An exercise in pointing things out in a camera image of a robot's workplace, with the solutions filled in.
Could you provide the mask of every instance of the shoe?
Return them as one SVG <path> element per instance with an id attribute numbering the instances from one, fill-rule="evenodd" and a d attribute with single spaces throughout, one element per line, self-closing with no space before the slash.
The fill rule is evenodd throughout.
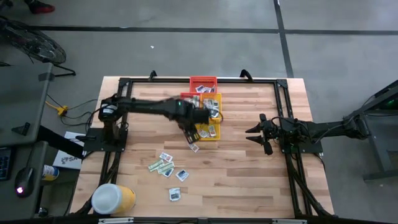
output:
<path id="1" fill-rule="evenodd" d="M 29 9 L 33 14 L 49 13 L 55 10 L 55 7 L 39 1 L 29 4 Z"/>

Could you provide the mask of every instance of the yellow cable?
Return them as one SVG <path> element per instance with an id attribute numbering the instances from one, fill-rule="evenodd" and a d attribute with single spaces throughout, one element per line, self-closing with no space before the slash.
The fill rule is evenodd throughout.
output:
<path id="1" fill-rule="evenodd" d="M 54 108 L 54 109 L 56 109 L 56 110 L 58 110 L 58 108 L 56 107 L 56 106 L 54 106 L 54 105 L 52 105 L 52 104 L 50 104 L 49 102 L 45 102 L 47 105 L 49 105 L 49 106 L 51 106 L 52 108 Z"/>

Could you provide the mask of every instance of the computer mouse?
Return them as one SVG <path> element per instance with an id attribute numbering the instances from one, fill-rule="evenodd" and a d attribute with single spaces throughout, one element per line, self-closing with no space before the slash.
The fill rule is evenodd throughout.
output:
<path id="1" fill-rule="evenodd" d="M 33 192 L 33 168 L 25 167 L 15 177 L 15 192 L 18 197 L 28 197 Z"/>

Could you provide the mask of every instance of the wooden tabletop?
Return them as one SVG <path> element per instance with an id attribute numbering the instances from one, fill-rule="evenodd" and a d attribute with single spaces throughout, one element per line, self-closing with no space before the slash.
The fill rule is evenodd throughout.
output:
<path id="1" fill-rule="evenodd" d="M 104 77 L 99 102 L 117 92 L 119 78 Z M 287 81 L 295 118 L 311 121 L 304 81 L 300 78 Z M 133 97 L 160 100 L 188 92 L 189 87 L 188 83 L 135 83 L 132 89 Z M 277 141 L 271 141 L 274 153 L 267 156 L 262 146 L 245 139 L 255 134 L 244 133 L 259 122 L 260 113 L 268 118 L 277 116 L 273 86 L 223 83 L 218 85 L 218 92 L 222 94 L 224 116 L 221 140 L 199 142 L 197 153 L 188 147 L 175 122 L 159 115 L 128 115 L 129 137 L 121 156 L 117 184 L 133 189 L 137 201 L 132 210 L 117 216 L 294 217 L 285 158 Z M 93 127 L 101 126 L 95 116 Z M 174 157 L 176 169 L 169 178 L 147 168 L 162 152 Z M 77 211 L 96 189 L 103 156 L 104 153 L 95 152 L 83 161 L 71 212 Z M 319 158 L 304 154 L 303 164 L 308 188 L 325 209 L 333 213 Z M 180 169 L 189 173 L 184 182 L 175 176 Z M 174 187 L 182 191 L 182 198 L 177 202 L 169 200 L 169 189 Z M 302 194 L 297 188 L 300 208 L 304 211 Z"/>

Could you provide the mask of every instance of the concrete floor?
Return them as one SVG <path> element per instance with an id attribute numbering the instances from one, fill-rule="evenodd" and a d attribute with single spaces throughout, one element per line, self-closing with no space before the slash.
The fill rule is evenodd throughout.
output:
<path id="1" fill-rule="evenodd" d="M 273 0 L 47 0 L 52 14 L 33 16 L 16 6 L 5 16 L 34 25 L 199 27 L 276 29 Z M 286 29 L 397 30 L 394 0 L 280 0 Z M 286 77 L 278 34 L 178 32 L 45 32 L 67 52 L 63 64 L 78 73 L 57 78 L 49 93 L 66 105 L 96 98 L 107 75 L 216 75 L 236 77 L 242 68 L 254 77 Z M 295 78 L 304 78 L 315 122 L 336 121 L 359 108 L 372 94 L 397 79 L 396 36 L 287 35 Z M 31 63 L 2 45 L 0 61 Z M 75 114 L 94 109 L 86 105 Z M 46 108 L 43 124 L 64 134 L 66 128 Z M 322 141 L 326 176 L 335 213 L 344 218 L 396 222 L 398 179 L 364 183 L 377 171 L 367 141 Z M 70 177 L 77 172 L 69 171 Z M 63 215 L 73 182 L 49 189 L 43 203 Z"/>

